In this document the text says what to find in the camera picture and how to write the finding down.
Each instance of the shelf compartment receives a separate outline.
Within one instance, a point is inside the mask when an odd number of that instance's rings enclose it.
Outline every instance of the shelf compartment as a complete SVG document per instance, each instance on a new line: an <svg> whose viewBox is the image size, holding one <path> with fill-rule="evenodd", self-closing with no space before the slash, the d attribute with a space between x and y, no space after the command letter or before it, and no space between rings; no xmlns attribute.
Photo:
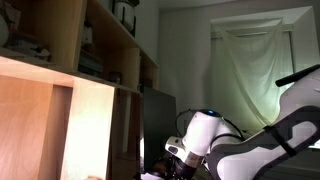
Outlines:
<svg viewBox="0 0 320 180"><path fill-rule="evenodd" d="M105 50L138 48L132 35L98 0L88 0L86 17L92 24L95 46Z"/></svg>
<svg viewBox="0 0 320 180"><path fill-rule="evenodd" d="M114 87L5 57L0 85L4 179L106 176Z"/></svg>
<svg viewBox="0 0 320 180"><path fill-rule="evenodd" d="M76 71L86 0L8 0L21 11L18 30L37 38L51 53L50 62Z"/></svg>
<svg viewBox="0 0 320 180"><path fill-rule="evenodd" d="M111 72L122 74L121 85L137 90L139 84L140 49L120 49L114 51L97 50L103 59L103 79L108 80Z"/></svg>

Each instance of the shelf board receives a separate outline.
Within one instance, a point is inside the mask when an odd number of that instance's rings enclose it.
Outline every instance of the shelf board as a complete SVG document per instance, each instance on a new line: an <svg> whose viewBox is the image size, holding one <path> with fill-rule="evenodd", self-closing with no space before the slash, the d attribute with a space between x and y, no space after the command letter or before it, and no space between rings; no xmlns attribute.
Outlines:
<svg viewBox="0 0 320 180"><path fill-rule="evenodd" d="M41 60L41 59L38 59L35 57L31 57L29 55L25 55L20 52L12 51L10 49L3 48L3 47L0 47L0 55L3 57L7 57L10 59L14 59L17 61L21 61L21 62L25 62L28 64L37 65L37 66L42 66L42 67L48 67L48 66L55 65L54 63L47 62L47 61L44 61L44 60Z"/></svg>
<svg viewBox="0 0 320 180"><path fill-rule="evenodd" d="M91 75L88 75L88 74L85 74L85 73L69 72L68 74L73 75L73 76L77 76L79 78L87 79L87 80L90 80L90 81L94 81L94 82L97 82L97 83L106 84L106 85L115 87L117 89L122 89L122 90L129 91L129 92L132 92L132 93L136 93L136 94L140 93L138 90L131 89L131 88L128 88L128 87L123 86L121 84L113 83L113 82L110 82L110 81L107 81L107 80L104 80L104 79L101 79L101 78L98 78L98 77L95 77L95 76L91 76Z"/></svg>

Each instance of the wooden shelf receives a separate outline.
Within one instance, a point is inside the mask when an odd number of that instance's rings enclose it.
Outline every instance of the wooden shelf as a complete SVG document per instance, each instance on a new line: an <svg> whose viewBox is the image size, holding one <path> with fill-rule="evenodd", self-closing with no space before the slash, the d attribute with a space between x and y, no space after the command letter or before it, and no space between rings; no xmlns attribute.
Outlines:
<svg viewBox="0 0 320 180"><path fill-rule="evenodd" d="M88 21L93 27L93 41L104 49L139 48L131 34L97 0L88 0Z"/></svg>
<svg viewBox="0 0 320 180"><path fill-rule="evenodd" d="M39 40L51 57L46 62L0 48L0 85L5 87L0 101L7 104L0 111L8 119L0 138L23 143L11 144L13 150L0 146L0 161L17 157L6 160L1 177L131 178L139 171L134 158L139 157L142 118L138 87L141 79L150 79L158 88L158 65L98 0L8 2L21 10L18 31ZM102 78L78 72L85 18L93 30L91 55L104 66ZM122 74L121 84L107 81L113 71ZM129 173L121 173L123 167Z"/></svg>
<svg viewBox="0 0 320 180"><path fill-rule="evenodd" d="M86 18L92 24L95 55L104 62L104 79L117 71L123 75L123 85L130 89L138 89L140 79L151 79L153 87L158 87L157 64L110 11L97 0L90 0Z"/></svg>
<svg viewBox="0 0 320 180"><path fill-rule="evenodd" d="M114 87L1 56L0 85L2 178L106 176Z"/></svg>

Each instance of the item on shelf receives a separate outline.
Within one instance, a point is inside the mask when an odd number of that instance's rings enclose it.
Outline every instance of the item on shelf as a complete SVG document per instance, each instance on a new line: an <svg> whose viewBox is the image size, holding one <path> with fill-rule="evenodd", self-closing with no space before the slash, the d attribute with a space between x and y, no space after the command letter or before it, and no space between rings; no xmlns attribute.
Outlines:
<svg viewBox="0 0 320 180"><path fill-rule="evenodd" d="M84 22L81 44L82 46L92 44L92 25L87 20Z"/></svg>
<svg viewBox="0 0 320 180"><path fill-rule="evenodd" d="M136 26L134 7L127 1L115 3L115 16L124 27L132 34Z"/></svg>
<svg viewBox="0 0 320 180"><path fill-rule="evenodd" d="M78 71L100 78L103 73L103 65L102 62L94 56L81 51Z"/></svg>
<svg viewBox="0 0 320 180"><path fill-rule="evenodd" d="M128 0L128 2L133 6L136 7L140 4L139 0Z"/></svg>
<svg viewBox="0 0 320 180"><path fill-rule="evenodd" d="M6 21L0 15L0 46L4 46L9 37L9 30Z"/></svg>
<svg viewBox="0 0 320 180"><path fill-rule="evenodd" d="M122 83L122 74L120 72L112 71L109 73L108 81L121 84Z"/></svg>
<svg viewBox="0 0 320 180"><path fill-rule="evenodd" d="M0 14L4 17L9 30L18 30L21 11L14 8L5 0L0 0Z"/></svg>
<svg viewBox="0 0 320 180"><path fill-rule="evenodd" d="M45 61L48 61L51 55L34 37L18 31L12 32L6 48Z"/></svg>
<svg viewBox="0 0 320 180"><path fill-rule="evenodd" d="M140 79L140 86L146 86L152 88L152 80L151 79Z"/></svg>
<svg viewBox="0 0 320 180"><path fill-rule="evenodd" d="M98 0L98 2L102 5L102 7L106 10L111 10L110 9L110 0Z"/></svg>

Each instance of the wooden panel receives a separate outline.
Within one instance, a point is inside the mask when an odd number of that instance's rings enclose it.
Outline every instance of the wooden panel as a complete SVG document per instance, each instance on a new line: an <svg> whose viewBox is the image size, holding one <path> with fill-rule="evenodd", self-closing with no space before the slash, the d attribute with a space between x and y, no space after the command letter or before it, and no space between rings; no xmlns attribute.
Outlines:
<svg viewBox="0 0 320 180"><path fill-rule="evenodd" d="M0 76L1 179L38 179L52 85Z"/></svg>
<svg viewBox="0 0 320 180"><path fill-rule="evenodd" d="M113 87L75 81L61 179L105 179L113 98Z"/></svg>
<svg viewBox="0 0 320 180"><path fill-rule="evenodd" d="M116 90L111 132L109 179L132 179L139 171L140 94Z"/></svg>
<svg viewBox="0 0 320 180"><path fill-rule="evenodd" d="M86 0L30 1L28 12L33 19L34 36L49 49L51 62L69 70L78 69Z"/></svg>
<svg viewBox="0 0 320 180"><path fill-rule="evenodd" d="M139 83L140 49L123 49L118 51L97 50L103 59L104 78L108 79L111 71L122 74L122 85L136 90Z"/></svg>
<svg viewBox="0 0 320 180"><path fill-rule="evenodd" d="M72 89L53 86L39 180L60 178Z"/></svg>
<svg viewBox="0 0 320 180"><path fill-rule="evenodd" d="M93 41L98 48L114 50L138 47L120 21L97 0L88 1L87 18L92 24Z"/></svg>

